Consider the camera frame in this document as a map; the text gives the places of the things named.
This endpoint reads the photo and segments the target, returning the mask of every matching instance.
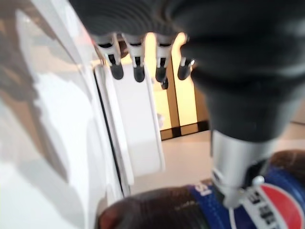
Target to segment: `floor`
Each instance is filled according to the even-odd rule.
[[[174,138],[162,142],[166,170],[138,177],[132,194],[170,186],[196,183],[210,177],[210,132]],[[305,125],[291,123],[277,145],[278,150],[305,149]]]

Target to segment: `white door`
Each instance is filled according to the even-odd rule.
[[[0,3],[1,229],[92,229],[122,197],[97,59],[68,1]]]

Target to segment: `white plastic panel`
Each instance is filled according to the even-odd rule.
[[[109,97],[116,97],[118,108],[112,105],[113,115],[120,111],[128,153],[135,177],[165,169],[157,113],[153,101],[152,82],[145,70],[145,80],[136,82],[131,64],[123,65],[124,77],[115,80],[108,69],[106,85]]]
[[[97,214],[122,197],[92,71],[98,57],[77,17],[68,29],[68,1],[7,6],[0,9],[7,12],[0,20],[0,228],[93,229]]]

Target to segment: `blue bottle label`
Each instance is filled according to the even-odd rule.
[[[304,229],[304,188],[287,172],[272,167],[266,183],[247,191],[237,209],[224,208],[212,184],[189,186],[212,229]]]

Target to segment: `robotic hand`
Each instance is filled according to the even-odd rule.
[[[181,53],[196,61],[192,79],[205,93],[210,113],[214,187],[224,206],[237,207],[245,190],[264,181],[276,139],[305,91],[305,2],[70,2],[94,36],[113,31],[136,36],[153,31],[160,40],[181,31],[189,36]],[[162,49],[170,49],[172,40],[158,43],[162,69],[168,58]],[[141,67],[142,60],[134,63]],[[157,79],[165,80],[164,74]]]

